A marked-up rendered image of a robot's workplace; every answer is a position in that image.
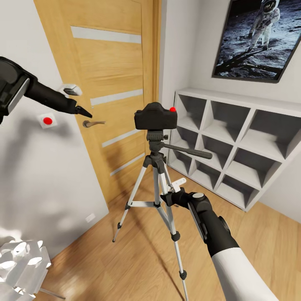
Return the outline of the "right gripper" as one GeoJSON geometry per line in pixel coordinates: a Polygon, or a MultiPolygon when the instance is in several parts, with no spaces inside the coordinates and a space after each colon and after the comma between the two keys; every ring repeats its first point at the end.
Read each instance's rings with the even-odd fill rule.
{"type": "Polygon", "coordinates": [[[184,188],[181,187],[180,188],[181,190],[178,191],[178,192],[171,192],[167,195],[160,195],[160,197],[166,202],[167,206],[171,207],[172,205],[174,204],[177,204],[177,206],[181,206],[183,207],[181,204],[180,204],[180,198],[181,196],[186,193],[184,188]]]}

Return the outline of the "camera tripod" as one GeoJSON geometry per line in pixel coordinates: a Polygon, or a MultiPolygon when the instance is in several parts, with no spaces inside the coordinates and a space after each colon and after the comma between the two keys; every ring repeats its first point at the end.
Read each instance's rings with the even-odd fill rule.
{"type": "MultiPolygon", "coordinates": [[[[211,159],[213,155],[209,152],[204,152],[200,150],[195,150],[191,148],[181,148],[173,145],[168,145],[165,144],[164,142],[161,142],[163,140],[168,140],[168,135],[163,134],[163,129],[160,130],[148,130],[147,131],[147,136],[146,140],[149,141],[149,148],[151,150],[151,154],[147,155],[144,159],[142,169],[140,171],[140,174],[138,176],[138,179],[135,183],[133,192],[131,194],[131,197],[129,198],[129,201],[127,202],[125,206],[125,212],[122,217],[121,222],[118,223],[117,225],[117,233],[116,236],[118,235],[118,232],[122,226],[122,223],[125,219],[125,216],[130,209],[130,207],[155,207],[159,214],[161,215],[164,223],[166,224],[170,234],[171,238],[174,241],[174,246],[176,250],[176,256],[178,259],[178,264],[179,264],[179,274],[182,279],[183,287],[184,287],[184,292],[186,296],[186,301],[189,301],[187,290],[186,290],[186,284],[185,284],[185,279],[187,277],[187,272],[182,268],[182,263],[181,263],[181,257],[179,253],[179,247],[177,241],[180,239],[180,233],[175,230],[175,224],[173,220],[173,214],[171,207],[166,206],[166,212],[164,211],[163,207],[161,206],[163,199],[160,197],[159,194],[159,182],[161,182],[161,188],[162,188],[162,195],[167,195],[169,191],[172,191],[173,189],[170,187],[171,180],[168,174],[168,170],[166,167],[166,156],[164,157],[163,153],[160,153],[159,151],[161,148],[166,147],[166,148],[171,148],[174,150],[179,150],[186,152],[191,155],[195,155],[201,158],[206,158],[206,159],[211,159]],[[143,178],[143,175],[148,167],[148,165],[152,165],[153,167],[153,179],[154,179],[154,196],[155,196],[155,201],[154,202],[143,202],[143,201],[133,201],[133,198],[136,194],[136,191],[138,189],[138,186],[143,178]]],[[[115,242],[116,236],[112,242],[115,242]]]]}

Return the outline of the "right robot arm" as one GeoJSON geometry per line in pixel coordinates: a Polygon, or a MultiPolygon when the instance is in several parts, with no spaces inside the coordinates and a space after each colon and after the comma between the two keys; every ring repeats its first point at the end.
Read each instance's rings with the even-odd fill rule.
{"type": "Polygon", "coordinates": [[[251,265],[222,216],[217,216],[204,193],[186,193],[181,178],[170,184],[173,189],[160,195],[171,207],[190,210],[197,229],[207,244],[226,301],[279,301],[251,265]]]}

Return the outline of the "digital camera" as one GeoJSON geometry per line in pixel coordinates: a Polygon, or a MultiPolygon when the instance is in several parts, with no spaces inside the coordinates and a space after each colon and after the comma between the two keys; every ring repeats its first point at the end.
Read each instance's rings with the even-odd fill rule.
{"type": "Polygon", "coordinates": [[[159,102],[146,105],[137,110],[134,116],[137,130],[173,130],[177,127],[178,114],[175,107],[165,109],[159,102]]]}

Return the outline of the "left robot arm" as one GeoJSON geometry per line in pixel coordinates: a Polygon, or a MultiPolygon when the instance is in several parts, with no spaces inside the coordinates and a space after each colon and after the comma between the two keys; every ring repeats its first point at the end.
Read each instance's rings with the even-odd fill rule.
{"type": "Polygon", "coordinates": [[[58,112],[92,115],[70,95],[81,96],[82,91],[76,84],[63,84],[56,91],[38,82],[38,78],[12,60],[0,56],[0,122],[8,116],[20,99],[25,96],[58,112]]]}

